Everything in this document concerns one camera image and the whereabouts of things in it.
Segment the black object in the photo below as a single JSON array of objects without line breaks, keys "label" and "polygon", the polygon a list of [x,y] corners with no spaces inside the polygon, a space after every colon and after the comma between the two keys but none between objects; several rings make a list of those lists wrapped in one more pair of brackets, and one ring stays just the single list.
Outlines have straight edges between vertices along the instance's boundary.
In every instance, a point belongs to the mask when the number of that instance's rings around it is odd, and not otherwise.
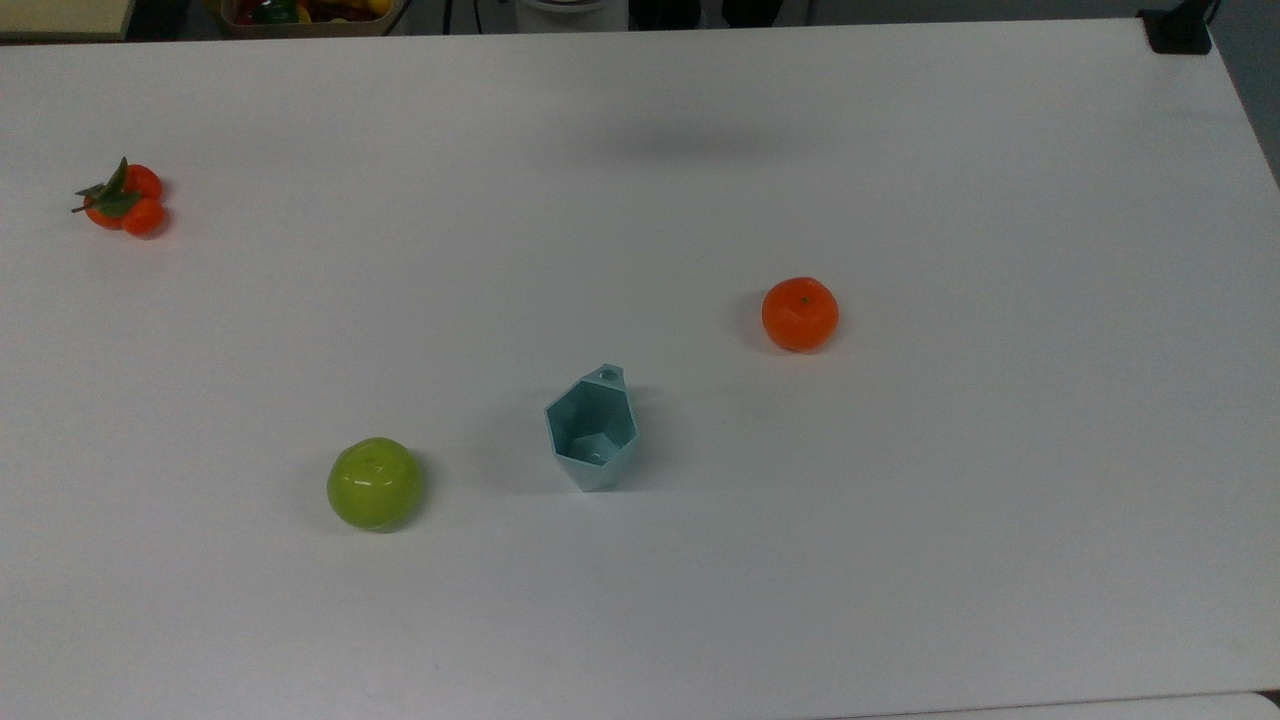
[{"label": "black object", "polygon": [[1172,10],[1138,10],[1151,49],[1161,55],[1208,55],[1213,41],[1204,14],[1212,4],[1213,0],[1184,0]]},{"label": "black object", "polygon": [[125,40],[178,40],[187,24],[189,0],[134,0]]}]

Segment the green apple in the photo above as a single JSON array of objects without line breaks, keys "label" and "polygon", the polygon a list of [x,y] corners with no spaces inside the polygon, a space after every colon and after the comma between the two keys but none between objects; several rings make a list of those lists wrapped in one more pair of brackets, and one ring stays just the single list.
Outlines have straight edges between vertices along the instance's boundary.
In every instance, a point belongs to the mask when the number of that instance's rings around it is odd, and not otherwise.
[{"label": "green apple", "polygon": [[329,505],[364,530],[396,525],[422,498],[422,471],[403,445],[375,437],[342,451],[329,471]]}]

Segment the light blue cup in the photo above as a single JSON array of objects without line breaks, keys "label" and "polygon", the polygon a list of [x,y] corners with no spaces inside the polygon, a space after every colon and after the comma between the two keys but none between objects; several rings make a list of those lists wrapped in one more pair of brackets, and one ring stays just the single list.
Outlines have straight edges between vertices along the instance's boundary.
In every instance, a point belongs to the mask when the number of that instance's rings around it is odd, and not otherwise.
[{"label": "light blue cup", "polygon": [[613,489],[635,455],[635,415],[622,368],[600,365],[547,407],[556,459],[582,492]]}]

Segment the tangerine with leaves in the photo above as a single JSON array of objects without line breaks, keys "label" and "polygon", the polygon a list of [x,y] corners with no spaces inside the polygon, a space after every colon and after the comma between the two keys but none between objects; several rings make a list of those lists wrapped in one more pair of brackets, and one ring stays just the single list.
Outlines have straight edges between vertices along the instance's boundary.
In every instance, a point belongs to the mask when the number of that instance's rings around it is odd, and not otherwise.
[{"label": "tangerine with leaves", "polygon": [[809,352],[827,342],[840,324],[840,305],[814,278],[790,278],[764,296],[760,319],[769,340],[785,350]]}]

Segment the table surface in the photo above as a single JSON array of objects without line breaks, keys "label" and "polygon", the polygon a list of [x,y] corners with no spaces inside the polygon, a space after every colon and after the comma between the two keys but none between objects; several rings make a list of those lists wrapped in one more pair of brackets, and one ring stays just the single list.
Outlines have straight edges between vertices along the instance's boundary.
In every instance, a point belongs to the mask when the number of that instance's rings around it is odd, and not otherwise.
[{"label": "table surface", "polygon": [[133,0],[0,0],[0,40],[122,40]]},{"label": "table surface", "polygon": [[[1280,684],[1280,193],[1216,53],[1128,19],[0,47],[0,714]],[[159,240],[65,211],[125,152]],[[815,355],[758,325],[799,274],[842,304]],[[602,363],[641,441],[582,495],[541,411]],[[397,533],[325,501],[369,436],[430,468]]]},{"label": "table surface", "polygon": [[934,720],[1280,720],[1280,708],[1262,696],[1240,693],[969,710]]}]

